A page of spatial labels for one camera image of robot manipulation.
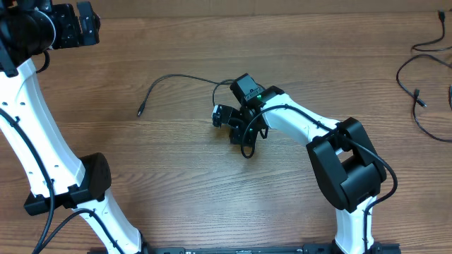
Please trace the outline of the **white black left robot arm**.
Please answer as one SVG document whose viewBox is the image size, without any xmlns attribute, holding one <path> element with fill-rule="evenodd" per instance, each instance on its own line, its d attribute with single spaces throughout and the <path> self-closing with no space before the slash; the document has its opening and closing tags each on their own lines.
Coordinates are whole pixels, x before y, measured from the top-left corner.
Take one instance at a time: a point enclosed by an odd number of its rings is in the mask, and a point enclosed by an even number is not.
<svg viewBox="0 0 452 254">
<path fill-rule="evenodd" d="M 149 253 L 142 233 L 121 211 L 111 191 L 105 156 L 77 157 L 62 137 L 42 95 L 33 57 L 52 49 L 97 44 L 100 18 L 91 4 L 1 2 L 1 131 L 30 184 L 28 214 L 72 210 L 91 226 L 105 253 Z"/>
</svg>

